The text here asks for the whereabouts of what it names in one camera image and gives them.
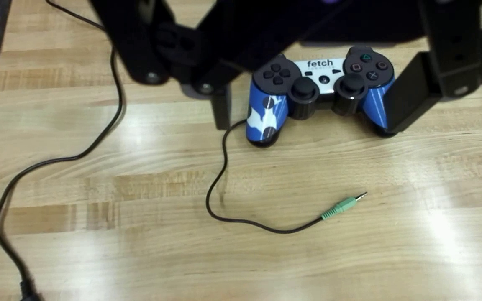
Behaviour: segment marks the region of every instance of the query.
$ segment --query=audio jack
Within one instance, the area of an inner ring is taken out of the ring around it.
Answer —
[[[359,195],[359,196],[355,196],[355,198],[345,198],[345,200],[342,200],[340,203],[337,203],[335,206],[332,206],[328,211],[325,211],[325,213],[322,215],[322,220],[327,221],[327,220],[335,218],[335,216],[345,213],[345,211],[354,210],[367,195],[369,195],[369,193],[365,191],[365,193],[362,193],[362,195]]]

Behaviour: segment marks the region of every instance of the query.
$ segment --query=wooden table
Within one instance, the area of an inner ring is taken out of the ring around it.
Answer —
[[[87,2],[59,4],[94,16]],[[173,2],[188,26],[210,4]],[[400,73],[422,49],[379,51]],[[345,53],[295,46],[288,58]],[[482,301],[482,89],[394,139],[323,111],[288,121],[272,150],[236,131],[215,195],[221,215],[295,226],[370,191],[352,213],[275,236],[205,211],[223,163],[210,103],[174,81],[123,81],[129,108],[111,138],[84,161],[26,178],[14,196],[7,233],[46,300]],[[235,83],[235,121],[248,86],[248,76]],[[0,59],[0,195],[26,166],[84,150],[114,109],[104,34],[41,0],[14,2]],[[0,300],[19,300],[2,252]]]

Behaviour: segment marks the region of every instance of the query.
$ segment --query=black cable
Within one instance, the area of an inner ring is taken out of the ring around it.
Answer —
[[[57,4],[54,4],[52,0],[46,0],[49,6],[52,6],[54,9],[64,12],[64,14],[69,14],[89,26],[94,26],[96,29],[103,31],[104,32],[104,27],[89,21],[89,19],[84,19]],[[126,111],[126,93],[124,93],[124,88],[123,88],[123,83],[121,83],[121,76],[119,76],[119,69],[118,69],[118,64],[116,64],[116,49],[113,48],[113,53],[111,53],[111,73],[113,73],[113,79],[114,79],[114,84],[116,84],[116,91],[118,91],[118,111],[116,114],[113,116],[113,119],[109,121],[109,124],[104,128],[104,131],[92,141],[92,145],[84,150],[82,153],[76,155],[76,156],[66,156],[66,158],[54,158],[54,160],[47,160],[47,161],[41,161],[34,166],[29,166],[27,170],[21,171],[17,176],[12,178],[12,181],[7,185],[2,198],[0,198],[0,247],[2,250],[7,253],[7,257],[12,260],[12,263],[17,267],[17,270],[21,272],[21,278],[22,278],[22,295],[24,295],[24,300],[39,300],[39,295],[36,293],[36,287],[34,287],[34,282],[32,282],[32,275],[27,268],[27,265],[24,263],[24,260],[21,258],[21,255],[14,250],[14,247],[10,245],[7,235],[5,235],[5,216],[7,216],[7,211],[9,211],[9,206],[10,206],[10,201],[12,201],[12,195],[15,191],[15,188],[19,186],[19,183],[31,173],[34,171],[39,171],[42,168],[47,168],[47,166],[54,166],[54,165],[61,165],[61,163],[72,163],[72,161],[79,161],[79,160],[84,160],[86,156],[89,156],[108,136],[109,133],[119,124],[124,111]]]
[[[315,225],[318,225],[320,221],[323,221],[322,216],[318,216],[317,220],[307,223],[307,225],[302,225],[302,226],[297,226],[297,228],[292,228],[292,230],[277,230],[277,228],[270,228],[270,226],[265,226],[265,225],[260,225],[256,221],[250,221],[250,220],[233,220],[233,218],[225,218],[225,216],[218,216],[213,208],[211,208],[211,195],[213,195],[213,190],[216,188],[216,185],[221,181],[223,175],[226,173],[228,170],[228,138],[230,134],[241,128],[246,121],[240,121],[236,123],[235,126],[231,126],[225,136],[223,136],[223,158],[225,158],[225,163],[223,163],[223,170],[220,171],[220,175],[216,176],[216,180],[211,183],[210,190],[208,190],[208,195],[206,195],[206,210],[208,210],[208,215],[221,223],[238,223],[238,225],[250,225],[250,226],[255,226],[255,228],[260,228],[260,230],[265,230],[265,231],[270,231],[270,233],[275,233],[275,235],[293,235],[293,233],[300,233],[300,231],[305,231]]]

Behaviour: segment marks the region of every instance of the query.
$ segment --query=audio cable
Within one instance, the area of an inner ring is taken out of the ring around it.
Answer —
[[[218,186],[218,183],[221,181],[221,178],[225,176],[226,170],[228,170],[228,165],[230,165],[230,160],[228,160],[228,138],[230,134],[245,126],[246,121],[240,121],[236,123],[235,126],[231,126],[225,136],[223,136],[223,170],[220,171],[220,175],[215,178],[215,181],[211,183],[210,190],[208,190],[208,195],[206,195],[206,211],[211,218],[221,221],[221,223],[235,223],[235,225],[250,225],[250,226],[255,226],[255,228],[260,228],[263,231],[268,231],[268,233],[275,233],[275,235],[293,235],[293,233],[302,233],[322,221],[327,221],[330,218],[335,218],[342,213],[347,213],[350,210],[354,210],[369,193],[362,193],[359,196],[350,196],[350,198],[345,198],[342,201],[338,201],[337,205],[333,205],[330,210],[327,210],[325,213],[322,213],[320,216],[317,216],[315,220],[302,225],[302,226],[295,226],[295,228],[290,228],[290,230],[278,230],[278,228],[272,228],[272,226],[267,226],[267,225],[262,225],[262,223],[256,223],[256,221],[251,221],[251,220],[236,220],[236,218],[225,218],[225,216],[220,216],[213,211],[211,208],[211,195],[215,191],[215,188]]]
[[[86,17],[81,17],[74,12],[71,12],[69,9],[64,9],[61,6],[57,6],[56,2],[52,0],[46,0],[51,7],[81,21],[81,22],[86,22],[99,31],[104,32],[104,27],[86,19]],[[111,51],[111,74],[113,74],[113,79],[114,79],[114,86],[116,86],[116,91],[118,91],[118,109],[116,109],[116,114],[111,118],[109,124],[104,128],[104,131],[91,143],[91,146],[87,150],[84,150],[82,153],[79,155],[74,155],[74,156],[66,156],[66,158],[54,158],[54,160],[46,160],[46,161],[41,161],[37,165],[32,165],[29,168],[26,168],[24,171],[21,171],[19,175],[15,175],[12,178],[12,181],[7,185],[2,198],[0,198],[0,247],[2,250],[7,253],[7,257],[12,260],[12,263],[15,265],[15,268],[19,270],[21,273],[21,290],[22,290],[22,301],[41,301],[41,295],[37,293],[36,290],[36,285],[34,285],[34,278],[32,278],[32,273],[29,272],[26,262],[22,260],[22,257],[15,252],[15,248],[10,245],[7,235],[5,235],[5,216],[9,213],[9,208],[10,208],[10,201],[12,201],[12,195],[15,191],[15,188],[19,186],[19,183],[32,175],[34,171],[39,171],[42,168],[47,168],[47,166],[54,166],[54,165],[62,165],[62,163],[72,163],[72,161],[81,161],[84,158],[87,158],[92,151],[96,151],[101,143],[114,131],[114,128],[121,123],[123,116],[124,116],[124,111],[126,111],[126,93],[124,93],[124,86],[121,83],[121,76],[119,76],[119,71],[118,71],[118,63],[116,63],[116,49],[113,48]]]

